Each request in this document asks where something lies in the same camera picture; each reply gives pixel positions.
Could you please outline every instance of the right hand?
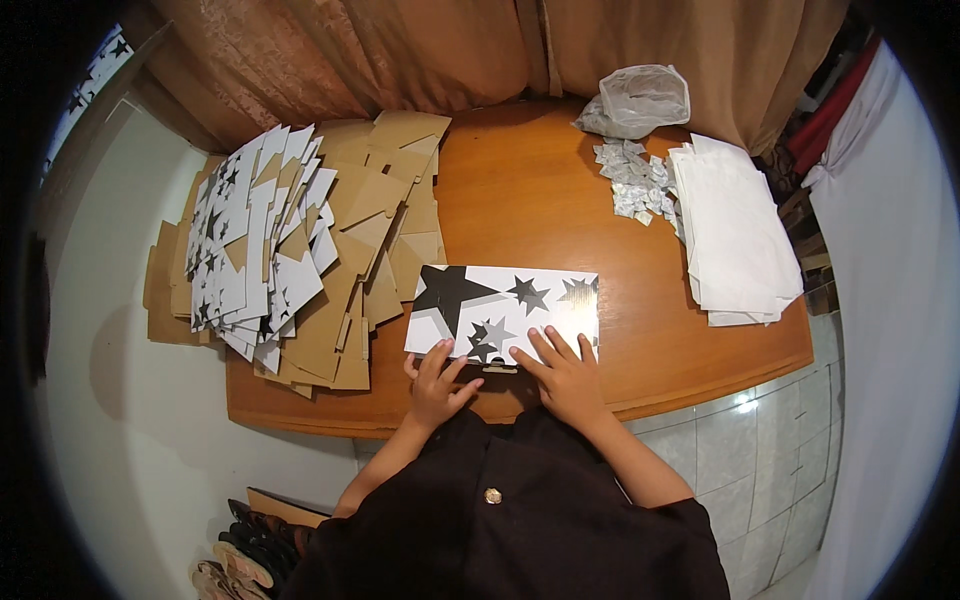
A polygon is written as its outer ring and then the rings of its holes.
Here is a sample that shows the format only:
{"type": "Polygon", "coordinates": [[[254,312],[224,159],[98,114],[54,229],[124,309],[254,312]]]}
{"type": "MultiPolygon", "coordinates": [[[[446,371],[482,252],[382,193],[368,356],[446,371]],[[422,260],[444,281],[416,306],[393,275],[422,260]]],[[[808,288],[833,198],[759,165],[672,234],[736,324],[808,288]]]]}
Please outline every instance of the right hand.
{"type": "Polygon", "coordinates": [[[584,433],[594,423],[610,414],[600,392],[600,370],[587,336],[577,336],[580,355],[577,357],[560,333],[552,325],[546,328],[547,344],[536,329],[527,331],[527,337],[545,365],[517,348],[510,355],[517,363],[537,378],[540,400],[558,419],[584,433]]]}

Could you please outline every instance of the red fabric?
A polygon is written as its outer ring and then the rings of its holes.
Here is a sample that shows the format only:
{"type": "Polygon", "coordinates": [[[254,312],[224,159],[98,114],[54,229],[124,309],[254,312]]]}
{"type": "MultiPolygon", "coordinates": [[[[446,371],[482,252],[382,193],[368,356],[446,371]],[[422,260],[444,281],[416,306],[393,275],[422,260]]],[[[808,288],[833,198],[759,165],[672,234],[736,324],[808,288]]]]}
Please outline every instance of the red fabric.
{"type": "Polygon", "coordinates": [[[840,122],[840,117],[847,111],[853,94],[860,88],[860,83],[863,82],[867,69],[874,60],[879,43],[879,36],[873,36],[867,42],[850,72],[830,92],[824,103],[810,116],[804,126],[787,140],[786,148],[796,159],[793,165],[794,172],[804,175],[820,160],[820,156],[827,149],[833,128],[840,122]]]}

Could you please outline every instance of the finger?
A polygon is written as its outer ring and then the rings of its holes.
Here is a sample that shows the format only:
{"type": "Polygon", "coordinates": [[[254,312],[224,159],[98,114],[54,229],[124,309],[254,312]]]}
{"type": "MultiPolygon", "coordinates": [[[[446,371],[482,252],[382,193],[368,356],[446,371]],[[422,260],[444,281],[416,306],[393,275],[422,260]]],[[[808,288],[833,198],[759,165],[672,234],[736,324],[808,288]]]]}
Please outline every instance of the finger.
{"type": "Polygon", "coordinates": [[[552,370],[549,367],[542,365],[536,359],[516,346],[510,348],[510,355],[514,357],[514,360],[516,360],[518,365],[529,371],[534,377],[541,381],[549,378],[552,373],[552,370]]]}
{"type": "Polygon", "coordinates": [[[414,353],[410,352],[407,354],[407,360],[403,362],[403,372],[407,373],[407,376],[411,379],[416,379],[418,373],[418,371],[414,369],[414,358],[416,358],[414,353]]]}
{"type": "Polygon", "coordinates": [[[458,374],[460,374],[460,369],[462,369],[466,363],[466,356],[461,356],[457,360],[453,361],[450,363],[450,366],[444,369],[444,372],[440,374],[440,380],[446,384],[453,383],[453,380],[457,378],[458,374]]]}
{"type": "Polygon", "coordinates": [[[580,344],[580,356],[584,359],[584,364],[595,367],[597,364],[597,357],[593,355],[593,346],[590,344],[590,340],[587,339],[587,336],[581,333],[577,336],[577,342],[580,344]]]}
{"type": "Polygon", "coordinates": [[[459,392],[450,395],[450,405],[455,407],[457,410],[460,410],[461,407],[463,407],[463,405],[466,404],[467,401],[477,393],[477,390],[479,390],[480,386],[482,385],[482,378],[470,381],[467,385],[462,387],[459,392]]]}
{"type": "Polygon", "coordinates": [[[437,345],[432,347],[423,357],[423,362],[420,363],[420,373],[429,381],[436,379],[440,374],[440,367],[444,365],[444,360],[450,355],[451,350],[453,350],[451,340],[437,342],[437,345]]]}
{"type": "Polygon", "coordinates": [[[555,369],[560,366],[563,358],[552,346],[546,343],[546,340],[543,339],[539,331],[530,327],[530,330],[527,331],[527,337],[530,338],[530,343],[533,344],[534,350],[537,351],[537,354],[540,355],[543,362],[555,369]]]}
{"type": "Polygon", "coordinates": [[[550,338],[550,343],[553,344],[553,347],[557,349],[557,352],[563,358],[568,361],[579,360],[577,353],[570,348],[570,344],[566,342],[564,336],[560,335],[560,331],[557,331],[556,327],[548,325],[546,327],[546,337],[550,338]]]}

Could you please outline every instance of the brown curtain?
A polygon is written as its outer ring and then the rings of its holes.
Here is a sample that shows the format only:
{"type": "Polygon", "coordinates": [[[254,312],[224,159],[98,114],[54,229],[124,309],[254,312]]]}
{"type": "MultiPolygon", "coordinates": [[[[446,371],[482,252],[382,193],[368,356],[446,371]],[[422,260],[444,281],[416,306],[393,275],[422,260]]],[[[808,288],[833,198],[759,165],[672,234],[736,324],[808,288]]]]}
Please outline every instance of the brown curtain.
{"type": "Polygon", "coordinates": [[[278,122],[450,113],[525,87],[585,97],[630,64],[675,64],[689,128],[758,154],[777,138],[847,0],[141,0],[136,47],[174,28],[135,89],[200,148],[278,122]]]}
{"type": "Polygon", "coordinates": [[[772,146],[847,11],[846,0],[544,0],[564,90],[586,97],[631,64],[673,64],[692,131],[772,146]]]}

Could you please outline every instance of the curtain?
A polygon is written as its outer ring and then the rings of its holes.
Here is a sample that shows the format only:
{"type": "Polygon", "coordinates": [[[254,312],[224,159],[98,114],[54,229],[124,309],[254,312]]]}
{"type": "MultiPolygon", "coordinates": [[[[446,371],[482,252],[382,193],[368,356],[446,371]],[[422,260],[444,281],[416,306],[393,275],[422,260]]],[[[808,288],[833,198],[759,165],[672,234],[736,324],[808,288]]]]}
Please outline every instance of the curtain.
{"type": "Polygon", "coordinates": [[[689,128],[759,154],[827,53],[848,0],[138,0],[136,47],[174,31],[136,86],[168,127],[230,151],[283,122],[592,97],[614,69],[675,64],[689,128]]]}
{"type": "Polygon", "coordinates": [[[857,90],[860,89],[860,83],[863,82],[867,70],[874,61],[879,43],[879,36],[873,36],[867,42],[850,71],[844,75],[843,81],[837,84],[816,112],[810,115],[804,125],[787,140],[786,149],[794,157],[793,172],[797,175],[806,175],[810,167],[820,161],[821,155],[827,149],[833,128],[840,122],[840,118],[843,117],[857,90]]]}
{"type": "Polygon", "coordinates": [[[947,166],[885,44],[860,90],[810,190],[843,306],[846,392],[808,600],[866,598],[883,577],[944,459],[960,393],[960,223],[947,166]]]}

